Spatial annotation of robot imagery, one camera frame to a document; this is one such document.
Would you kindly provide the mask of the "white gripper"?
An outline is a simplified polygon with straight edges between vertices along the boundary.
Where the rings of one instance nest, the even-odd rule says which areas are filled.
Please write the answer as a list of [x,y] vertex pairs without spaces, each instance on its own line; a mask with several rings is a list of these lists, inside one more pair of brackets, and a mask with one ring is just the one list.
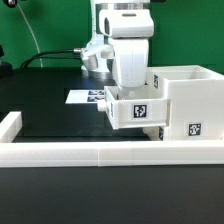
[[106,58],[120,89],[134,90],[146,81],[149,41],[154,22],[148,9],[101,10],[99,28],[107,37]]

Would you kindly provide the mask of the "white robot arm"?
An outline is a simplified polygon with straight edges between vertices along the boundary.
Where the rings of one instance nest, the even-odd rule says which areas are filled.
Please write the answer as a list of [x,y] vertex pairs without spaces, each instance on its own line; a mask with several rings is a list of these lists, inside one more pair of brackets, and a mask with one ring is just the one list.
[[87,71],[110,72],[120,89],[134,90],[146,81],[148,39],[154,22],[150,0],[90,0],[92,38],[81,50]]

